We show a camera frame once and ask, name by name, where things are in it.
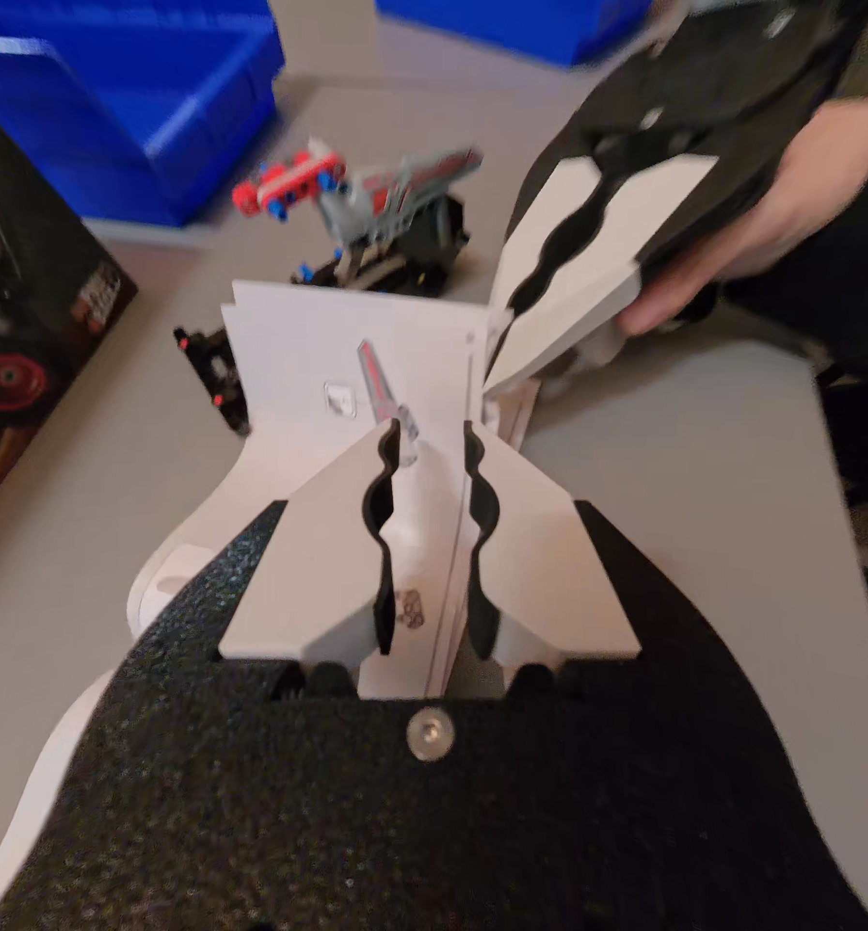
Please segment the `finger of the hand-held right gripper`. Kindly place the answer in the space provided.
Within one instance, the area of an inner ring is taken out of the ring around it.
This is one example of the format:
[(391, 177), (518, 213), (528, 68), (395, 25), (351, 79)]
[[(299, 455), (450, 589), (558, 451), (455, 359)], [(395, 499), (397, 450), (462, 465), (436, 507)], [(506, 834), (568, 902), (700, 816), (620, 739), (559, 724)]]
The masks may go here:
[(523, 212), (501, 251), (489, 297), (492, 317), (600, 302), (603, 273), (588, 255), (591, 233), (583, 232), (584, 221), (570, 221), (600, 180), (591, 157), (566, 157), (538, 184), (531, 200), (521, 199)]
[(625, 178), (600, 169), (595, 193), (570, 218), (584, 221), (583, 232), (591, 233), (588, 255), (603, 273), (600, 302), (594, 306), (572, 302), (552, 312), (532, 308), (513, 317), (500, 316), (506, 328), (496, 344), (483, 392), (499, 395), (586, 341), (591, 344), (592, 366), (611, 360), (623, 343), (614, 331), (614, 317), (641, 289), (643, 248), (717, 162), (715, 156), (677, 155)]

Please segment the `grey desk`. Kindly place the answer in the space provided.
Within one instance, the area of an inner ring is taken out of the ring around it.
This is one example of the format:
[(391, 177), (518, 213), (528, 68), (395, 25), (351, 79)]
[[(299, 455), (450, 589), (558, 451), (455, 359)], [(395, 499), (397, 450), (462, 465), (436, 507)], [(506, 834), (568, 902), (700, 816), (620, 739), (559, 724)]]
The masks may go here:
[[(484, 303), (524, 175), (595, 73), (380, 19), (371, 2), (273, 10), (285, 122), (259, 156), (309, 134), (360, 167), (481, 146), (453, 282)], [(234, 279), (283, 280), (328, 245), (311, 212), (269, 232), (228, 197), (184, 229), (88, 226), (140, 293), (0, 486), (0, 843), (55, 725), (132, 644), (138, 570), (241, 452), (172, 327), (215, 324)], [(868, 594), (804, 360), (770, 327), (718, 311), (539, 402), (523, 450), (713, 623), (868, 906)]]

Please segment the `black toy set box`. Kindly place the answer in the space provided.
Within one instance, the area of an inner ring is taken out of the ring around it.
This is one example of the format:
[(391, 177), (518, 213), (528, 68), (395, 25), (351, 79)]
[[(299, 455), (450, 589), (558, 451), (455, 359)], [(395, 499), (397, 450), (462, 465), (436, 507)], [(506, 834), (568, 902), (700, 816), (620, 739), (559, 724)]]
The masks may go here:
[(0, 485), (137, 292), (0, 127)]

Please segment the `person's right hand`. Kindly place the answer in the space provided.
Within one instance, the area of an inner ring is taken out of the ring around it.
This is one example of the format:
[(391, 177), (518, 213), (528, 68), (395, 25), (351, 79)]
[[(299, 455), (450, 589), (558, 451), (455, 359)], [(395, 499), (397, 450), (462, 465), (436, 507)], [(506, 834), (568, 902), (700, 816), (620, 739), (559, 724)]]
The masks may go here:
[(786, 148), (765, 195), (674, 261), (617, 318), (651, 332), (707, 285), (765, 273), (839, 216), (868, 181), (868, 97), (824, 102)]

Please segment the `person's dark clothing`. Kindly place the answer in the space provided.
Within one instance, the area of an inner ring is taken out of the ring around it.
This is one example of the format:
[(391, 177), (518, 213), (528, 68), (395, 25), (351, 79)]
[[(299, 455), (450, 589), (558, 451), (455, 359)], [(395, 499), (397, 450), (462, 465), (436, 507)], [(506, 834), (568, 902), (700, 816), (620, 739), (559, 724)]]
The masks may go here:
[(830, 364), (823, 411), (849, 506), (868, 505), (868, 181), (770, 270), (723, 288), (730, 301), (816, 344)]

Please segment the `red grey toy vehicle model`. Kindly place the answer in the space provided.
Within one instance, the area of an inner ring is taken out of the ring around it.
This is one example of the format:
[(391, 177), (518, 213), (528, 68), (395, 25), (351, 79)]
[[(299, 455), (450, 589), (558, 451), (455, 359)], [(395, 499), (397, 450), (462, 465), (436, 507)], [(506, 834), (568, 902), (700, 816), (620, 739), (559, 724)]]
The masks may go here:
[(311, 203), (334, 239), (334, 258), (302, 264), (292, 285), (439, 298), (469, 240), (464, 205), (451, 187), (482, 165), (472, 145), (390, 167), (351, 170), (332, 146), (310, 137), (290, 158), (261, 167), (237, 184), (234, 207), (279, 223)]

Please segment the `blue plastic bin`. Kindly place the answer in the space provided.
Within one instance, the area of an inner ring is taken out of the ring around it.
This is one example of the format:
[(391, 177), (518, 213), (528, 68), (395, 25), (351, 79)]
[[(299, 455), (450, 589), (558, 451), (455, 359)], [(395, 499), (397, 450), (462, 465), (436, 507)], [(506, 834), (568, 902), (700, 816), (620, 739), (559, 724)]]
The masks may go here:
[(650, 1), (376, 1), (384, 17), (545, 64), (584, 64), (630, 38)]
[(0, 127), (84, 217), (192, 222), (284, 64), (266, 1), (0, 1)]

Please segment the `white instruction booklet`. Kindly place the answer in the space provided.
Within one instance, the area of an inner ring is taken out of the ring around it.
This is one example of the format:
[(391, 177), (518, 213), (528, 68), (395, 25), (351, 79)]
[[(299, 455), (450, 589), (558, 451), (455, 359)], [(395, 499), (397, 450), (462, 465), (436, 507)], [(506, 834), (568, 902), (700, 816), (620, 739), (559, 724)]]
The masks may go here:
[[(527, 929), (508, 714), (443, 695), (475, 529), (482, 309), (238, 282), (224, 308), (252, 434), (184, 524), (205, 565), (44, 747), (0, 849), (0, 929)], [(284, 503), (401, 425), (391, 650), (225, 659)]]

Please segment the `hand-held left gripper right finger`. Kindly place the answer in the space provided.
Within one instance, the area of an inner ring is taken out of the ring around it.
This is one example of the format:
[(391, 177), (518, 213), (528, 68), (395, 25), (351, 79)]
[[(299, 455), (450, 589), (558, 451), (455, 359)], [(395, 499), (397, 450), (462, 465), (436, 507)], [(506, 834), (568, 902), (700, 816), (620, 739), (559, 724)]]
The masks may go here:
[(510, 688), (526, 667), (631, 661), (642, 646), (578, 502), (480, 423), (464, 424), (472, 545), (467, 630)]

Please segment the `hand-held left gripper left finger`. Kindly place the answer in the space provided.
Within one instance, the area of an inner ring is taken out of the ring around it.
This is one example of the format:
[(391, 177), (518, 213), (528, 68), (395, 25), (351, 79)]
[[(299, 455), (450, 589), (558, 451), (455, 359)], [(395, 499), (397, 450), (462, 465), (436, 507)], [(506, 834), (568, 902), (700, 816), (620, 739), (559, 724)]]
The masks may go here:
[(388, 655), (396, 600), (381, 531), (400, 450), (400, 422), (388, 419), (289, 497), (222, 636), (223, 658), (359, 666)]

